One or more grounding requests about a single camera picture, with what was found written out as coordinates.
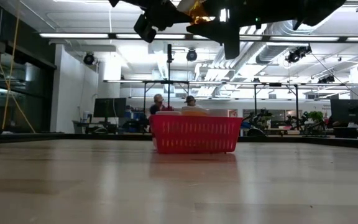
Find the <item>stage light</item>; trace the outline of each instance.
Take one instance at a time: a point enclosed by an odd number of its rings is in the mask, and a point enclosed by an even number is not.
[[[306,54],[312,53],[310,45],[307,47],[297,47],[295,50],[291,50],[285,60],[288,63],[296,63],[301,60]]]
[[[93,56],[93,52],[86,53],[83,61],[85,65],[94,65],[96,63],[96,60]]]
[[[195,49],[189,49],[189,52],[187,53],[186,59],[189,62],[194,62],[195,60],[197,60],[196,50]]]
[[[335,78],[332,75],[330,75],[327,77],[327,82],[333,83],[335,82]]]

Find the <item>desk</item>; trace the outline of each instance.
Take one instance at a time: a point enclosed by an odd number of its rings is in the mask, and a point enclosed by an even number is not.
[[[85,128],[85,134],[87,134],[87,128],[89,126],[100,126],[101,128],[106,128],[104,123],[81,123],[79,121],[73,121],[74,133],[75,134],[84,134],[83,128]]]
[[[336,138],[358,138],[358,128],[334,128]]]

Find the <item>potted plant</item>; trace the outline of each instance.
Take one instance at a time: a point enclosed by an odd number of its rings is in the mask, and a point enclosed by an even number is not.
[[[309,118],[311,118],[314,123],[320,123],[323,121],[324,115],[321,111],[312,111],[309,113]]]

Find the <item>basket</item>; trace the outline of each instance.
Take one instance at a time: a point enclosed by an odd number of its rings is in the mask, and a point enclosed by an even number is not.
[[[158,153],[219,153],[236,149],[242,118],[150,117]]]

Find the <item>person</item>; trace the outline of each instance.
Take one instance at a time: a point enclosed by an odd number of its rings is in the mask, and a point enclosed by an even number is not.
[[[164,99],[162,98],[161,94],[154,95],[154,104],[153,106],[150,107],[151,115],[155,115],[158,111],[165,108],[164,105],[162,104],[163,101]]]
[[[187,106],[200,108],[200,106],[196,105],[196,99],[194,98],[194,96],[187,96],[185,103],[187,103]]]

